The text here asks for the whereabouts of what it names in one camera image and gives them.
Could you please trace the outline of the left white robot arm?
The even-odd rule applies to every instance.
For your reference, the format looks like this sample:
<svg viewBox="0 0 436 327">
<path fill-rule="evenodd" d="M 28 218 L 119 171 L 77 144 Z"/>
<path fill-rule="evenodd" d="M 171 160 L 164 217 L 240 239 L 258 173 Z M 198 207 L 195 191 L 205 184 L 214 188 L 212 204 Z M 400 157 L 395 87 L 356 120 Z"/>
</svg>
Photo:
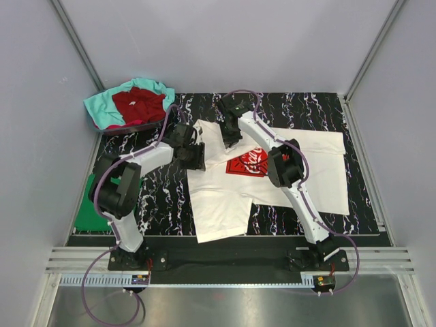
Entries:
<svg viewBox="0 0 436 327">
<path fill-rule="evenodd" d="M 174 161 L 186 170 L 204 171 L 201 134 L 199 127 L 178 123 L 139 151 L 118 157 L 106 155 L 97 162 L 89 199 L 114 233 L 111 259 L 122 269 L 139 270 L 151 263 L 134 214 L 142 178 Z"/>
</svg>

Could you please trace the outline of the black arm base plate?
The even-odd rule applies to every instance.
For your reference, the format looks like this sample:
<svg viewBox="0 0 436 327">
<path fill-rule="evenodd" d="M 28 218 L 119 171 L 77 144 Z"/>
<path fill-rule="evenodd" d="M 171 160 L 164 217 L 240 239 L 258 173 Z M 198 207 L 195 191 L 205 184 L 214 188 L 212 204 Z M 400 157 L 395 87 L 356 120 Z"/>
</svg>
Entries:
<svg viewBox="0 0 436 327">
<path fill-rule="evenodd" d="M 198 243 L 193 236 L 147 236 L 137 254 L 116 250 L 108 270 L 150 270 L 154 285 L 291 284 L 301 273 L 349 272 L 340 250 L 323 261 L 302 236 L 237 236 Z"/>
</svg>

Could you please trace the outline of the white printed t-shirt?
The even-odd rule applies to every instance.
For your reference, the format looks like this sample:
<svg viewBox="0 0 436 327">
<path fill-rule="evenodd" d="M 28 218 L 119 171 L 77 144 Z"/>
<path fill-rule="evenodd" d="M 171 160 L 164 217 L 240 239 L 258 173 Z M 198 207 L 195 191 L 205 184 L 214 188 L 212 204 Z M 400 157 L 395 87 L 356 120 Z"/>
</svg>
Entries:
<svg viewBox="0 0 436 327">
<path fill-rule="evenodd" d="M 218 123 L 194 124 L 205 143 L 204 171 L 189 170 L 187 181 L 199 243 L 244 234 L 253 204 L 289 208 L 291 202 L 266 176 L 266 152 L 247 134 L 226 149 Z M 276 128 L 286 140 L 295 139 L 309 162 L 306 187 L 321 213 L 348 215 L 348 191 L 343 134 Z"/>
</svg>

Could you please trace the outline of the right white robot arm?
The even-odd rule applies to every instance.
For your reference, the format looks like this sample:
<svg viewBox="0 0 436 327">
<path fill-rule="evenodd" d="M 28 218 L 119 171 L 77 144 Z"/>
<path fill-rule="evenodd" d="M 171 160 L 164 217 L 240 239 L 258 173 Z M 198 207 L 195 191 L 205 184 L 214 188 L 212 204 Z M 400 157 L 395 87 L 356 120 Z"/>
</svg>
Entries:
<svg viewBox="0 0 436 327">
<path fill-rule="evenodd" d="M 299 143 L 295 139 L 285 140 L 263 122 L 247 102 L 238 103 L 230 94 L 222 97 L 216 107 L 222 115 L 219 126 L 227 148 L 235 145 L 242 139 L 242 133 L 246 133 L 267 153 L 268 178 L 290 201 L 309 248 L 294 260 L 294 265 L 326 269 L 333 263 L 339 246 L 309 197 L 305 185 L 309 165 Z"/>
</svg>

